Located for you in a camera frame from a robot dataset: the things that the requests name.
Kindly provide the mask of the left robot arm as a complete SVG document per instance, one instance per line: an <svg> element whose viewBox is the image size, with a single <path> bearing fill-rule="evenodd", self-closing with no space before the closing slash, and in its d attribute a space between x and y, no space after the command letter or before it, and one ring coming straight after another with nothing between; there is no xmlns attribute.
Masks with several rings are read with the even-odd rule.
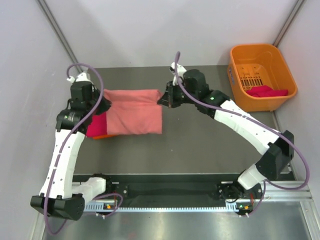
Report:
<svg viewBox="0 0 320 240"><path fill-rule="evenodd" d="M77 80L70 86L67 107L56 117L55 143L46 180L30 206L39 213L65 220L81 218L85 205L95 196L109 198L114 191L104 178L94 177L89 186L73 188L73 175L81 144L95 115L105 113L111 102L100 97L90 80Z"/></svg>

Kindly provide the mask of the salmon pink t shirt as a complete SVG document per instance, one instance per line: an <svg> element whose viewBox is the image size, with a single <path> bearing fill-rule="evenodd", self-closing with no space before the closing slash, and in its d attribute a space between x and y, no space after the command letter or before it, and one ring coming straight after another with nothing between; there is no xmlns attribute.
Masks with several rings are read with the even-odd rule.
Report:
<svg viewBox="0 0 320 240"><path fill-rule="evenodd" d="M162 93L157 89L104 90L111 102L106 112L109 135L145 135L163 132Z"/></svg>

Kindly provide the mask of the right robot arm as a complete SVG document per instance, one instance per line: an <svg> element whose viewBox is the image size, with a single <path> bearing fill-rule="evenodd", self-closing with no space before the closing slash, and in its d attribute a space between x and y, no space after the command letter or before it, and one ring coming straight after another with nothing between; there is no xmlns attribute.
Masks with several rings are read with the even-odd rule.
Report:
<svg viewBox="0 0 320 240"><path fill-rule="evenodd" d="M167 82L165 93L157 102L159 105L177 108L182 104L192 104L200 113L231 128L261 154L260 160L238 176L233 185L234 194L245 198L257 183L277 180L294 156L290 145L294 141L293 134L288 130L281 133L263 127L228 95L210 89L205 75L198 69L186 70L181 65L169 69L174 77Z"/></svg>

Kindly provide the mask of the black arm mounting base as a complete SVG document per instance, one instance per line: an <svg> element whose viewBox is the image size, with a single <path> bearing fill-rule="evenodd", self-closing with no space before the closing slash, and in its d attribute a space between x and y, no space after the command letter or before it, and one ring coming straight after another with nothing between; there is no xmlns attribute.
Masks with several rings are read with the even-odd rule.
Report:
<svg viewBox="0 0 320 240"><path fill-rule="evenodd" d="M250 190L237 186L237 174L112 174L114 191L122 194L123 207L223 207L226 202L248 202L262 197L258 183Z"/></svg>

